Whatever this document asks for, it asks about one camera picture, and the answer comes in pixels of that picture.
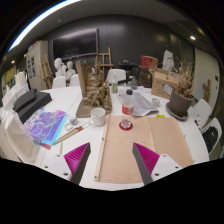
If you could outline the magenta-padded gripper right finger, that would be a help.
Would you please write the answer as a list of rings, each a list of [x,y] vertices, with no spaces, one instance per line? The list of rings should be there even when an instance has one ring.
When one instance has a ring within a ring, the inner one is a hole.
[[[145,185],[182,169],[169,155],[159,155],[138,143],[133,144],[132,153]]]

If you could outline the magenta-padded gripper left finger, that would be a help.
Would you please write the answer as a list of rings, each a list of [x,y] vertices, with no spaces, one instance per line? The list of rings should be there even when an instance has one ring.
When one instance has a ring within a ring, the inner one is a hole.
[[[85,143],[65,155],[55,155],[43,165],[43,169],[79,185],[90,153],[90,144]]]

